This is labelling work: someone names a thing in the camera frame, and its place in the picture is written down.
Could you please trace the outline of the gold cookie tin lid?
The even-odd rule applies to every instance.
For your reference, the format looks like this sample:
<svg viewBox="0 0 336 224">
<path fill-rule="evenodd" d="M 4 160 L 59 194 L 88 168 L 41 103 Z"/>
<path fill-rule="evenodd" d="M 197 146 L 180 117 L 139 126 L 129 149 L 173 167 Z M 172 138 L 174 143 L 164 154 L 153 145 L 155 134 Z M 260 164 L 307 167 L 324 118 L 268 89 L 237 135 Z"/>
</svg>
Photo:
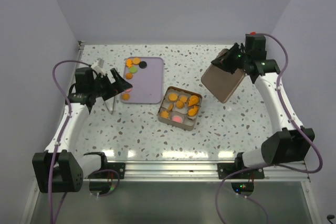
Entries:
<svg viewBox="0 0 336 224">
<path fill-rule="evenodd" d="M 201 77 L 205 88 L 221 103 L 225 103 L 243 81 L 245 73 L 237 69 L 231 74 L 210 65 Z"/>
</svg>

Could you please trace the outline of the metal tongs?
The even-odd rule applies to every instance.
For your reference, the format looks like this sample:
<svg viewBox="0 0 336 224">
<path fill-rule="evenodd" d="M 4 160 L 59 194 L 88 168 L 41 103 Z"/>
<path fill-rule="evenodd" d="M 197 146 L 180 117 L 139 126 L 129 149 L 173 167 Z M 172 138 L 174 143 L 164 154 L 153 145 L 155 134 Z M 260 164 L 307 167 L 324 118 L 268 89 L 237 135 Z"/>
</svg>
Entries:
<svg viewBox="0 0 336 224">
<path fill-rule="evenodd" d="M 110 114 L 113 114 L 114 113 L 114 105 L 115 105 L 115 100 L 116 98 L 115 97 L 111 97 L 107 100 L 104 100 L 104 104 L 106 106 L 106 109 L 108 110 L 108 112 Z"/>
</svg>

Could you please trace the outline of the orange round cookie large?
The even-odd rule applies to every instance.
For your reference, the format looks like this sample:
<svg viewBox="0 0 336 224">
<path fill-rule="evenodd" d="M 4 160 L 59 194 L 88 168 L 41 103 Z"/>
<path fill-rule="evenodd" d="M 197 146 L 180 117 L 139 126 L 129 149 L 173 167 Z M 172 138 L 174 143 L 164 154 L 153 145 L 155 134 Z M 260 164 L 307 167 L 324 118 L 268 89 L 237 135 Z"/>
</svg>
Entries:
<svg viewBox="0 0 336 224">
<path fill-rule="evenodd" d="M 188 100 L 188 106 L 193 106 L 193 105 L 197 105 L 199 103 L 199 97 L 196 95 L 192 95 L 189 97 Z"/>
</svg>

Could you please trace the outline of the brown flower cookie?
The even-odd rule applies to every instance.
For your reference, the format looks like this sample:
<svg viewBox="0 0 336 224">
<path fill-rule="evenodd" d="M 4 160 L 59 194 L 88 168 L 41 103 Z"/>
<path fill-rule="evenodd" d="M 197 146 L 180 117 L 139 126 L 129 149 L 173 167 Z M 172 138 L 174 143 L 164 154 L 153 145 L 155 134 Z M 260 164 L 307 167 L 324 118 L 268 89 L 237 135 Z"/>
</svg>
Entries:
<svg viewBox="0 0 336 224">
<path fill-rule="evenodd" d="M 169 114 L 168 111 L 164 110 L 164 111 L 162 111 L 162 112 L 160 113 L 160 116 L 161 116 L 162 118 L 168 119 L 169 116 L 170 116 L 170 114 Z"/>
</svg>

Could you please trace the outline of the orange round biscuit cookie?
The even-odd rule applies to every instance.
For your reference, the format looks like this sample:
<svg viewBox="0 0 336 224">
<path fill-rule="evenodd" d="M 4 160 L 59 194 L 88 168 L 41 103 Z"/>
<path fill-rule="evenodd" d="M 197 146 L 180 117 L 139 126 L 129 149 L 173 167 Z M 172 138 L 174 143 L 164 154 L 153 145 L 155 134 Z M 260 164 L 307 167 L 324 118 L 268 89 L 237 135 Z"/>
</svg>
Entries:
<svg viewBox="0 0 336 224">
<path fill-rule="evenodd" d="M 168 99 L 172 102 L 175 102 L 176 100 L 178 100 L 179 96 L 176 93 L 170 93 L 168 95 Z"/>
</svg>

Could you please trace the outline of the orange animal shaped cookie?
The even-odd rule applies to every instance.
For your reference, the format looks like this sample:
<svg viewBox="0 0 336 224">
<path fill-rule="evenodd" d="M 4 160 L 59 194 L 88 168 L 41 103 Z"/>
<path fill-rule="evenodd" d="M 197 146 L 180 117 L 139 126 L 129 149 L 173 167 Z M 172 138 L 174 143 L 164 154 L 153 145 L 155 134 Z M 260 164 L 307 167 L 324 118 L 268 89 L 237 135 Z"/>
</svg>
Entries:
<svg viewBox="0 0 336 224">
<path fill-rule="evenodd" d="M 194 105 L 194 106 L 190 107 L 188 111 L 189 111 L 189 112 L 190 112 L 190 111 L 195 111 L 195 112 L 197 112 L 198 110 L 199 110 L 199 106 L 198 106 L 198 105 Z"/>
</svg>

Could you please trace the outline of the orange ridged cookie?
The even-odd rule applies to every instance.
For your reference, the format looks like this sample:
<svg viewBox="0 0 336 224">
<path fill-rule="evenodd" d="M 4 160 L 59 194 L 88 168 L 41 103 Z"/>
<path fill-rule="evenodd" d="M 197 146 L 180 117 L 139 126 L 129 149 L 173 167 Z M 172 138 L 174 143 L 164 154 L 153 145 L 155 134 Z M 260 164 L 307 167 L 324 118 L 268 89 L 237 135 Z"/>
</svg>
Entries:
<svg viewBox="0 0 336 224">
<path fill-rule="evenodd" d="M 195 112 L 195 111 L 188 111 L 188 116 L 195 116 L 196 114 L 198 113 L 198 111 L 197 112 Z"/>
</svg>

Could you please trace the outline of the gold cookie tin base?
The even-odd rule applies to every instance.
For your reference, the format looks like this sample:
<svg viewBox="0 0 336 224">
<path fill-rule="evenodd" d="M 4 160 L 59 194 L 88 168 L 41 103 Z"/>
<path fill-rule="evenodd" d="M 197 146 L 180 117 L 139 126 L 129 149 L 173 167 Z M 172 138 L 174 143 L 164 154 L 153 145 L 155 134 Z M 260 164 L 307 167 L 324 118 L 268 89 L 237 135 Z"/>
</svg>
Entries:
<svg viewBox="0 0 336 224">
<path fill-rule="evenodd" d="M 168 95 L 170 93 L 176 93 L 178 95 L 178 100 L 176 100 L 175 102 L 170 101 L 168 99 Z M 189 110 L 190 107 L 192 107 L 192 106 L 188 106 L 188 100 L 185 103 L 184 108 L 178 109 L 176 107 L 176 102 L 179 101 L 180 96 L 183 96 L 183 95 L 188 97 L 188 100 L 189 100 L 189 97 L 192 96 L 192 95 L 196 95 L 196 96 L 199 97 L 199 103 L 197 104 L 199 106 L 199 110 L 198 110 L 198 113 L 195 116 L 188 116 L 188 110 Z M 158 121 L 161 122 L 161 123 L 170 125 L 170 126 L 174 126 L 174 127 L 186 130 L 186 131 L 191 131 L 191 130 L 194 129 L 194 126 L 196 125 L 196 120 L 198 118 L 198 114 L 199 114 L 200 109 L 201 109 L 202 101 L 203 101 L 203 97 L 202 97 L 202 95 L 200 95 L 198 93 L 191 92 L 191 91 L 188 91 L 188 90 L 184 90 L 184 89 L 181 89 L 181 88 L 178 88 L 178 87 L 170 86 L 166 90 L 165 95 L 163 96 L 163 100 L 160 104 L 160 108 L 159 108 L 158 113 L 157 113 Z M 170 114 L 169 118 L 168 119 L 162 118 L 160 116 L 160 113 L 164 110 L 168 111 L 167 110 L 168 106 L 171 103 L 174 104 L 174 107 L 173 107 L 172 111 L 169 112 L 169 114 Z M 172 121 L 171 118 L 174 115 L 181 116 L 183 118 L 183 123 L 177 123 L 177 122 Z"/>
</svg>

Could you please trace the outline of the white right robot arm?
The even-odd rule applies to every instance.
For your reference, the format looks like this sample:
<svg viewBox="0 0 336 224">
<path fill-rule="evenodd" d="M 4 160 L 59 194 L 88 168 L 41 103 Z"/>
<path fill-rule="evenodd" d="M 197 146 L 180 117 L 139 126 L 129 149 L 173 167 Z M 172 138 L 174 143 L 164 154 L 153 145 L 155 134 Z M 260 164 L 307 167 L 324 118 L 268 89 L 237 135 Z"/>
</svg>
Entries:
<svg viewBox="0 0 336 224">
<path fill-rule="evenodd" d="M 266 38 L 263 33 L 246 34 L 243 44 L 235 43 L 211 62 L 221 71 L 241 70 L 250 77 L 263 98 L 272 126 L 272 136 L 260 148 L 235 158 L 234 172 L 240 178 L 250 175 L 253 168 L 303 161 L 315 138 L 313 129 L 303 125 L 289 102 L 282 84 L 284 70 L 276 60 L 267 58 Z"/>
</svg>

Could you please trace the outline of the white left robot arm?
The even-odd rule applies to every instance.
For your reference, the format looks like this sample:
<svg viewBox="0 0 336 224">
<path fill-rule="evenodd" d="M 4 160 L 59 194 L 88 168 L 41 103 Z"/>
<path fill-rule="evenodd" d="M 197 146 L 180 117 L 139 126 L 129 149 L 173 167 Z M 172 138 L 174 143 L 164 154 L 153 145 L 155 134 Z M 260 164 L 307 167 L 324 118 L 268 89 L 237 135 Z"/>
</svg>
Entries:
<svg viewBox="0 0 336 224">
<path fill-rule="evenodd" d="M 66 96 L 64 114 L 58 129 L 45 150 L 35 153 L 32 159 L 40 192 L 78 192 L 83 179 L 91 174 L 97 178 L 107 176 L 109 165 L 104 152 L 89 152 L 76 159 L 72 151 L 96 99 L 107 101 L 132 88 L 132 84 L 124 80 L 114 68 L 110 71 L 113 82 L 106 73 L 96 68 L 76 69 L 74 90 L 70 90 Z"/>
</svg>

